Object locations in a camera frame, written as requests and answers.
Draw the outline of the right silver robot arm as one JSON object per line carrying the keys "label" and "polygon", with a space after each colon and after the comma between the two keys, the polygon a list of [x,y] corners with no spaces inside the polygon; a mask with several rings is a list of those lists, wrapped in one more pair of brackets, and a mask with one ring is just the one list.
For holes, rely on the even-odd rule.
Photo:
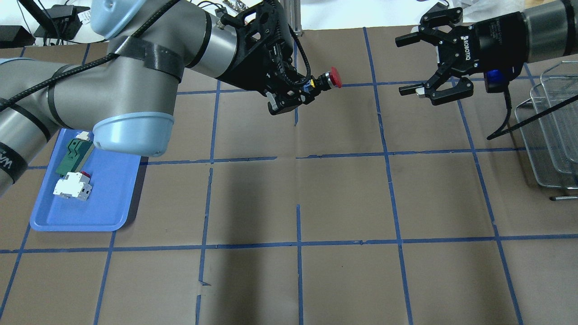
{"label": "right silver robot arm", "polygon": [[437,4],[411,33],[396,38],[398,47],[420,41],[436,47],[437,70],[426,81],[399,88],[432,105],[473,95],[470,76],[483,74],[489,94],[503,93],[524,64],[577,53],[577,2],[550,3],[463,25],[464,9]]}

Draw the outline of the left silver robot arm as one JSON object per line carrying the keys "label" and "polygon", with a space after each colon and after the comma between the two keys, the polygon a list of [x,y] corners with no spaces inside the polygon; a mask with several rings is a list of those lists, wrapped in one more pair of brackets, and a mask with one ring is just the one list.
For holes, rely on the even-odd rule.
{"label": "left silver robot arm", "polygon": [[108,41],[82,65],[1,60],[1,193],[14,185],[61,128],[91,131],[101,150],[159,157],[168,146],[186,69],[268,99],[270,114],[319,94],[293,65],[306,54],[277,0],[236,16],[186,0],[94,0],[92,29]]}

